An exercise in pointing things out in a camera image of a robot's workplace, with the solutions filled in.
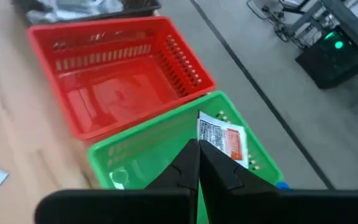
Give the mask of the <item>black plastic basket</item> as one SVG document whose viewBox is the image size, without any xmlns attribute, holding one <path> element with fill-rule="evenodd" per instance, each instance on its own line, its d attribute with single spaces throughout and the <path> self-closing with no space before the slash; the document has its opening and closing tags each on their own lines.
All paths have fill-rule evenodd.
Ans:
<svg viewBox="0 0 358 224">
<path fill-rule="evenodd" d="M 121 0 L 124 4 L 124 10 L 122 12 L 115 12 L 109 14 L 102 14 L 100 16 L 89 16 L 89 17 L 81 17 L 79 14 L 72 12 L 69 10 L 69 6 L 72 5 L 73 0 L 61 0 L 58 3 L 58 7 L 60 9 L 64 9 L 66 11 L 72 12 L 75 17 L 68 21 L 58 21 L 54 23 L 62 23 L 62 22 L 81 22 L 81 21 L 92 21 L 99 19 L 115 19 L 115 18 L 125 18 L 125 17 L 145 17 L 152 16 L 154 11 L 161 8 L 161 4 L 158 0 Z M 29 0 L 11 0 L 12 5 L 18 14 L 22 15 L 24 20 L 28 23 L 28 25 L 38 25 L 31 24 L 25 17 L 25 13 L 29 7 Z"/>
</svg>

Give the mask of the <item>green plastic basket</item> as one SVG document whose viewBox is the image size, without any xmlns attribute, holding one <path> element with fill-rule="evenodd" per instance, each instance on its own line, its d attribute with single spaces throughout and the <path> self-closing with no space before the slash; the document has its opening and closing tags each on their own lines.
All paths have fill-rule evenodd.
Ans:
<svg viewBox="0 0 358 224">
<path fill-rule="evenodd" d="M 248 156 L 261 165 L 257 175 L 276 184 L 283 180 L 274 160 L 255 137 L 231 100 L 221 91 L 187 103 L 142 124 L 93 145 L 88 151 L 91 168 L 104 190 L 142 190 L 176 158 L 190 139 L 197 138 L 199 111 L 243 126 L 247 134 Z M 207 223 L 203 196 L 198 189 L 197 222 Z"/>
</svg>

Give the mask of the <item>green-lit computer tower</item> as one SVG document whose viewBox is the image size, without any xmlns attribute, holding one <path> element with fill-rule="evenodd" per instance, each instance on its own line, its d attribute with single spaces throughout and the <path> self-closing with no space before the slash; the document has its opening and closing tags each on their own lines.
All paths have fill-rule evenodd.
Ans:
<svg viewBox="0 0 358 224">
<path fill-rule="evenodd" d="M 295 61 L 318 88 L 334 88 L 358 75 L 358 45 L 337 26 Z"/>
</svg>

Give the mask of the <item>red plastic basket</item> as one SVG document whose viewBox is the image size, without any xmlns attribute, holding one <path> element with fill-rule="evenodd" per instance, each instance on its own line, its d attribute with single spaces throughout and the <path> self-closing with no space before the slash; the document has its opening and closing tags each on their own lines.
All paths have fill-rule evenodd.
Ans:
<svg viewBox="0 0 358 224">
<path fill-rule="evenodd" d="M 72 134 L 84 142 L 216 89 L 169 17 L 45 24 L 26 34 Z"/>
</svg>

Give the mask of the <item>black-print towelette packet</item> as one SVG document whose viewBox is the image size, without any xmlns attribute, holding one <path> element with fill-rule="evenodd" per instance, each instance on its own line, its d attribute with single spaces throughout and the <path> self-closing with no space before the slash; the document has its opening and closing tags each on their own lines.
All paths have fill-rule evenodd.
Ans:
<svg viewBox="0 0 358 224">
<path fill-rule="evenodd" d="M 73 19 L 75 15 L 72 12 L 58 7 L 60 1 L 29 0 L 29 7 L 25 17 L 31 24 L 48 24 Z"/>
<path fill-rule="evenodd" d="M 81 17 L 89 17 L 122 12 L 124 4 L 121 0 L 73 0 L 68 8 Z"/>
</svg>

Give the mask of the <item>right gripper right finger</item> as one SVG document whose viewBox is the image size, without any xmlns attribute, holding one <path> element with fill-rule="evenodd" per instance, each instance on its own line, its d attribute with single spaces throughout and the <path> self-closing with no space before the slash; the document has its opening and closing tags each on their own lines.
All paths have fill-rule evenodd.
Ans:
<svg viewBox="0 0 358 224">
<path fill-rule="evenodd" d="M 210 224 L 358 224 L 358 190 L 278 189 L 200 141 Z"/>
</svg>

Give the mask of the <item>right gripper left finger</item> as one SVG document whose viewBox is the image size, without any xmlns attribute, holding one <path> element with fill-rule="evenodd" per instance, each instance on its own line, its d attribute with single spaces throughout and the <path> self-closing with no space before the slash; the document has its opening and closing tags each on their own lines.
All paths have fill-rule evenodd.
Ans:
<svg viewBox="0 0 358 224">
<path fill-rule="evenodd" d="M 200 145 L 190 139 L 142 190 L 60 190 L 40 201 L 35 224 L 196 224 Z"/>
</svg>

